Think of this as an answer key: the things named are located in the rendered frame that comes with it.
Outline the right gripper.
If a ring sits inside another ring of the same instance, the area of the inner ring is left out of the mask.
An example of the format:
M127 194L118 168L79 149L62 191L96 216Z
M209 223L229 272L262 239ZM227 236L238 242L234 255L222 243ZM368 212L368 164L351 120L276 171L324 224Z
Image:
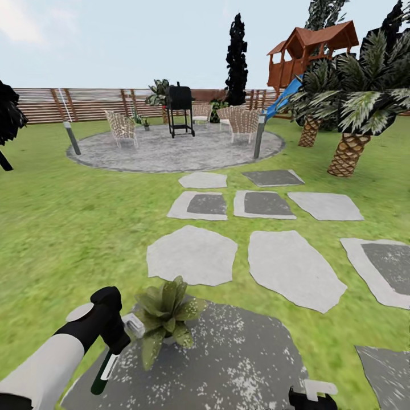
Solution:
M336 402L331 397L317 397L318 401L308 400L304 393L293 392L293 388L289 391L290 405L294 406L295 410L338 410Z

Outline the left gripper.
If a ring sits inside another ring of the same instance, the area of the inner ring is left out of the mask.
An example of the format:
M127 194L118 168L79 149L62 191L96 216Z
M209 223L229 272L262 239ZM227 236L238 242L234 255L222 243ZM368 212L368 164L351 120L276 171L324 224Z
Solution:
M100 333L100 336L102 336L104 342L115 355L121 353L121 350L128 346L130 342L130 338L124 330L122 319L120 319L119 323L114 328L108 331L103 330Z

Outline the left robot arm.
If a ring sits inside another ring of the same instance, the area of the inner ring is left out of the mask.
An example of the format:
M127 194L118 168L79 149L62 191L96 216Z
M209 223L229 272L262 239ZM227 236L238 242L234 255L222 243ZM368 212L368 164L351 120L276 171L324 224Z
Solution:
M116 286L97 290L79 306L34 354L0 381L0 410L53 410L87 350L102 336L115 355L129 345L127 329L143 337L143 323L133 314L120 317Z

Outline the insectifuge atomizer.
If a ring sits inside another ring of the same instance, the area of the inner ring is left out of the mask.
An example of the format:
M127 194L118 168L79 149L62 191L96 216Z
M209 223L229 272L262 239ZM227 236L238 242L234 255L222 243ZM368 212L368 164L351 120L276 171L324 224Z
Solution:
M91 387L91 393L94 395L100 395L104 388L106 383L108 382L111 373L118 361L118 358L120 356L120 353L118 355L115 355L111 349L109 349L108 354L106 355L103 364L100 368L99 373L96 376L96 379Z

